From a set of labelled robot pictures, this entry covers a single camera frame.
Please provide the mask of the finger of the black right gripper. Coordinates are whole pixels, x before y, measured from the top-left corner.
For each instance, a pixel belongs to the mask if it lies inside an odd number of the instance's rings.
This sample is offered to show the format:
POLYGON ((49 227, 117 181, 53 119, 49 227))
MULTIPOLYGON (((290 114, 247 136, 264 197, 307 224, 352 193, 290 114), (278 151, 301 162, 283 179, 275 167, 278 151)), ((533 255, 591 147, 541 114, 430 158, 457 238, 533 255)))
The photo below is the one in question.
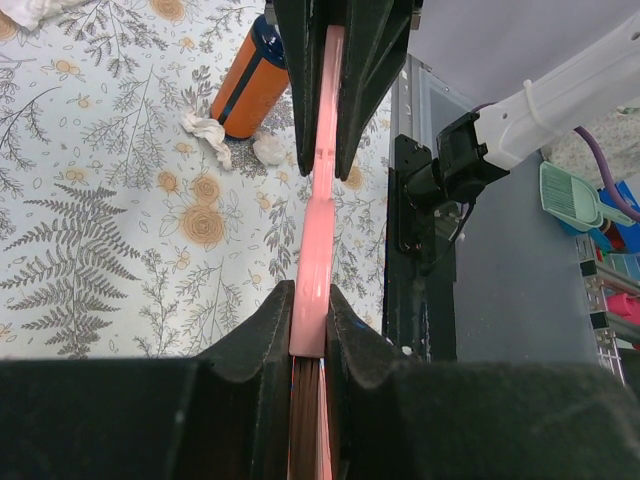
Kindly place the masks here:
POLYGON ((320 75, 316 1, 275 0, 273 7, 291 85, 297 162, 302 176, 314 164, 320 75))
POLYGON ((405 64, 412 0, 348 1, 338 104, 335 175, 347 179, 362 134, 405 64))

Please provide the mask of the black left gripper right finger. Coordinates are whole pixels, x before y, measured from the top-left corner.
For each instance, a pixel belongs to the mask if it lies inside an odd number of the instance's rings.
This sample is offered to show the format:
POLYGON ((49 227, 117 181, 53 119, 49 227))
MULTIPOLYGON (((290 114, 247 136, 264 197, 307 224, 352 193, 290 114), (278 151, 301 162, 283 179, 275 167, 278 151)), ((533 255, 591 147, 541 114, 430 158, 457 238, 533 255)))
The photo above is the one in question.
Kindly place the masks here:
POLYGON ((426 362, 330 293, 326 353, 338 479, 635 479, 639 401, 585 364, 426 362))

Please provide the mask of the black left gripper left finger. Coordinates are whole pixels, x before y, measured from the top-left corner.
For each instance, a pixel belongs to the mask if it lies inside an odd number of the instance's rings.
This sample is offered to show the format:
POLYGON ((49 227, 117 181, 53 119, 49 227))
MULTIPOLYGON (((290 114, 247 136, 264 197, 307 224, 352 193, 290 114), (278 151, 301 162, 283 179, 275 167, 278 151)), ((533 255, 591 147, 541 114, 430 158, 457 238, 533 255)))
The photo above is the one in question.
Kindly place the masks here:
POLYGON ((5 479, 283 479, 294 285, 193 357, 5 360, 5 479))

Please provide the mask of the pink hand brush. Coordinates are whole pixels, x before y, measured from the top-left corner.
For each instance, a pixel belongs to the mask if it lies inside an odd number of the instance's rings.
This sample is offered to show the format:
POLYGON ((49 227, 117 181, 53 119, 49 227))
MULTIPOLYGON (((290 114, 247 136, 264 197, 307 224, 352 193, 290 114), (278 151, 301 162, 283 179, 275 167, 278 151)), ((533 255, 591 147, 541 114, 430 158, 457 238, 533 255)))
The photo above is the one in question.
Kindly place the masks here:
POLYGON ((344 29, 327 29, 312 192, 307 202, 291 321, 293 357, 290 479, 330 479, 326 393, 321 359, 329 311, 335 202, 332 198, 344 29))

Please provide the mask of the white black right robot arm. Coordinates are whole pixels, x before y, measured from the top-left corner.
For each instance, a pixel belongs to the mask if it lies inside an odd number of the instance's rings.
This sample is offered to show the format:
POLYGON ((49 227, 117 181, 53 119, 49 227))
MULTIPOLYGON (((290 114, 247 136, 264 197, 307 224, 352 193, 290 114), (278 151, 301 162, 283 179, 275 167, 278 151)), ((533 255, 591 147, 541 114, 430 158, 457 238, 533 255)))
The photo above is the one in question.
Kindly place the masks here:
POLYGON ((639 94, 635 1, 275 1, 300 171, 314 166, 327 33, 341 34, 337 178, 408 55, 481 104, 474 138, 511 170, 639 94))

